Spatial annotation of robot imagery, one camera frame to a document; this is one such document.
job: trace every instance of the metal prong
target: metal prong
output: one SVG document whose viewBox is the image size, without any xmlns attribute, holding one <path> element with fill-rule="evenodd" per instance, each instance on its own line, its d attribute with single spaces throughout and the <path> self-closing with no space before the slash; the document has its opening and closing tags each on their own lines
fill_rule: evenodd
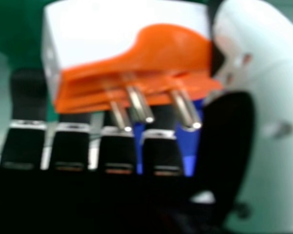
<svg viewBox="0 0 293 234">
<path fill-rule="evenodd" d="M 127 86 L 126 89 L 138 121 L 141 123 L 152 123 L 154 115 L 141 91 L 134 86 Z"/>
<path fill-rule="evenodd" d="M 132 127 L 124 107 L 116 101 L 111 101 L 111 115 L 115 125 L 121 132 L 131 132 Z"/>
<path fill-rule="evenodd" d="M 182 90 L 171 90 L 170 96 L 182 127 L 188 132 L 201 128 L 202 122 L 188 94 Z"/>
</svg>

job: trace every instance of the silver pin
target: silver pin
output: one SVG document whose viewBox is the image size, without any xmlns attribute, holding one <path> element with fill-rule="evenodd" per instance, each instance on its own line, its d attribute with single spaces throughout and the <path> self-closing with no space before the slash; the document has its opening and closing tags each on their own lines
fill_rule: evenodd
<svg viewBox="0 0 293 234">
<path fill-rule="evenodd" d="M 152 123 L 154 121 L 154 115 L 139 88 L 134 86 L 127 86 L 126 89 L 131 106 L 133 107 L 135 114 L 137 115 L 138 122 Z"/>
<path fill-rule="evenodd" d="M 114 120 L 115 125 L 121 132 L 131 132 L 131 123 L 124 107 L 116 101 L 111 101 L 110 105 L 112 119 Z"/>
<path fill-rule="evenodd" d="M 193 102 L 185 91 L 171 90 L 170 97 L 179 121 L 186 131 L 192 132 L 202 127 L 202 122 L 195 110 Z"/>
</svg>

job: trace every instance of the orange plastic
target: orange plastic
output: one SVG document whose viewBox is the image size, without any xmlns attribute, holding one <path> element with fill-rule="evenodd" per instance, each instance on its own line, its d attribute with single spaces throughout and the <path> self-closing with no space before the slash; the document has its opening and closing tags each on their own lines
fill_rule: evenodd
<svg viewBox="0 0 293 234">
<path fill-rule="evenodd" d="M 151 25 L 129 51 L 63 70 L 55 107 L 59 113 L 83 113 L 110 109 L 111 100 L 128 106 L 128 85 L 138 86 L 149 105 L 171 103 L 167 91 L 176 88 L 200 99 L 221 88 L 209 77 L 209 61 L 210 42 L 201 35 L 175 25 Z"/>
</svg>

